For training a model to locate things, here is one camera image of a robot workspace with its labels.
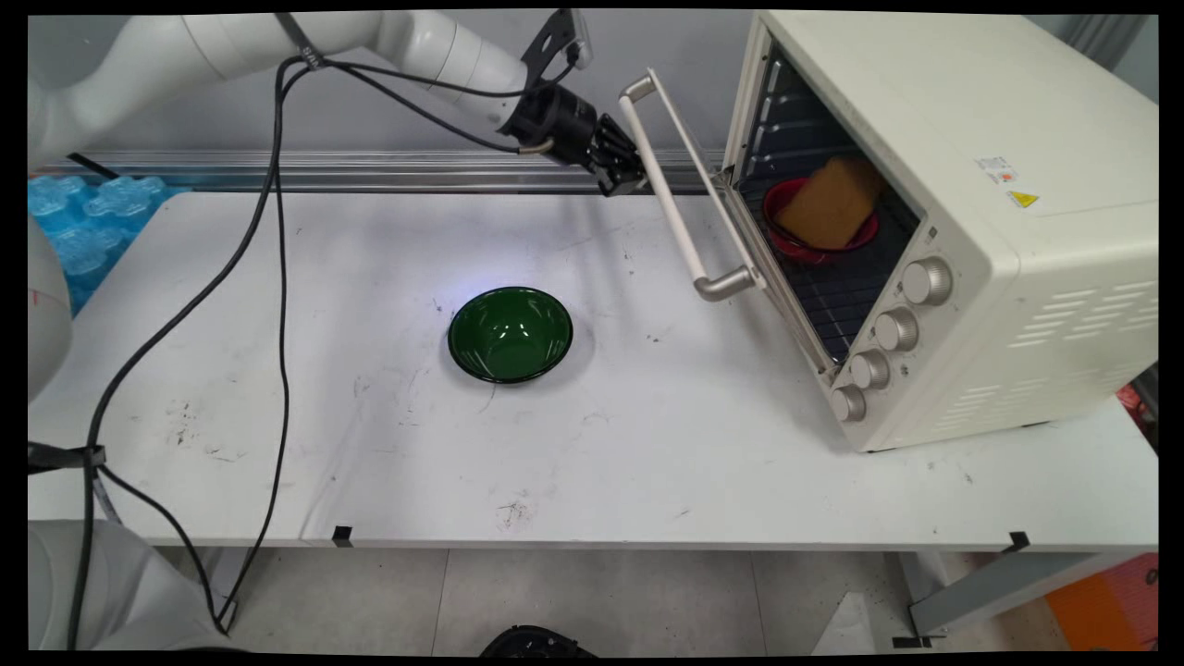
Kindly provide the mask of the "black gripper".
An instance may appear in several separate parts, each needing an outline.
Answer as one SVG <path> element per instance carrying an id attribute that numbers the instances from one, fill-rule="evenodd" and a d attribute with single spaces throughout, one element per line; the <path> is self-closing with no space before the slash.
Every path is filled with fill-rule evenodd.
<path id="1" fill-rule="evenodd" d="M 556 164 L 591 169 L 606 198 L 646 186 L 646 165 L 626 132 L 596 105 L 562 85 L 522 96 L 506 123 L 520 146 L 551 141 L 546 155 Z"/>

